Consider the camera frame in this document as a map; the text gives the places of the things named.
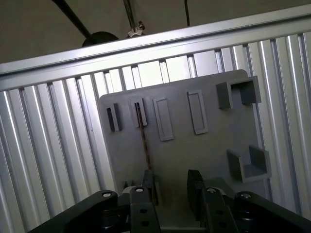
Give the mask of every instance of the corrugated metal panel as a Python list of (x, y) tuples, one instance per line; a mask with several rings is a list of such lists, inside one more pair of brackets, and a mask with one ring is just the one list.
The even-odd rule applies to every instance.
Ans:
[[(302, 32), (310, 25), (291, 24)], [(267, 196), (311, 218), (311, 33), (287, 36), (288, 26), (274, 25), (264, 37), (273, 38), (276, 27), (281, 33), (275, 39), (256, 39), (261, 35), (253, 29), (208, 43), (197, 38), (176, 45), (183, 48), (178, 51), (148, 49), (145, 62), (134, 53), (132, 63), (120, 58), (108, 69), (105, 63), (100, 72), (102, 60), (74, 72), (47, 69), (41, 80), (34, 71), (18, 89), (0, 92), (0, 231), (28, 231), (99, 189), (115, 190), (98, 112), (101, 95), (234, 69), (258, 76), (262, 102), (253, 109), (259, 145), (270, 152), (273, 168)], [(21, 75), (0, 83), (10, 87), (8, 80)]]

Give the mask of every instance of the screw head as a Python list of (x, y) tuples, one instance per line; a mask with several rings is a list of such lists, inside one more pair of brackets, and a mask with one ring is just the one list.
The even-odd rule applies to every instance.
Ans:
[(251, 195), (247, 194), (247, 193), (242, 193), (241, 197), (245, 198), (245, 199), (249, 199), (251, 198)]
[(108, 197), (110, 197), (110, 196), (111, 196), (111, 193), (104, 193), (104, 194), (103, 194), (103, 197), (104, 197), (104, 198), (108, 198)]
[(209, 188), (207, 191), (208, 191), (209, 193), (216, 193), (216, 190), (213, 189), (213, 188)]

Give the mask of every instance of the rectangular slot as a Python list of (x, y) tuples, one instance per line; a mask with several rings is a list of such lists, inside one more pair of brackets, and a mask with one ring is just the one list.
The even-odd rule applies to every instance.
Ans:
[(202, 91), (188, 91), (187, 95), (194, 133), (196, 135), (207, 133), (208, 128)]
[(161, 141), (174, 139), (166, 98), (154, 99), (155, 116)]
[(114, 103), (107, 108), (107, 114), (111, 132), (121, 131), (118, 104)]
[(131, 108), (131, 112), (132, 112), (132, 119), (133, 119), (135, 127), (137, 127), (137, 128), (139, 127), (135, 103), (139, 104), (143, 126), (147, 126), (147, 118), (146, 118), (146, 114), (145, 114), (144, 102), (143, 102), (142, 98), (137, 98), (137, 99), (131, 99), (130, 100), (130, 108)]

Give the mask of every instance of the black pole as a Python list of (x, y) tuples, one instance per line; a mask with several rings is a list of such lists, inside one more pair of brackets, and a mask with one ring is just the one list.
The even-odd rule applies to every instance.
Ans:
[(65, 0), (52, 0), (59, 9), (67, 16), (67, 18), (75, 25), (86, 39), (91, 39), (91, 33), (86, 29), (83, 23), (79, 20), (76, 14), (68, 6)]
[(123, 2), (124, 2), (125, 10), (127, 13), (128, 21), (130, 23), (130, 27), (131, 29), (135, 30), (136, 25), (134, 21), (134, 16), (133, 16), (133, 11), (132, 11), (130, 0), (123, 0)]

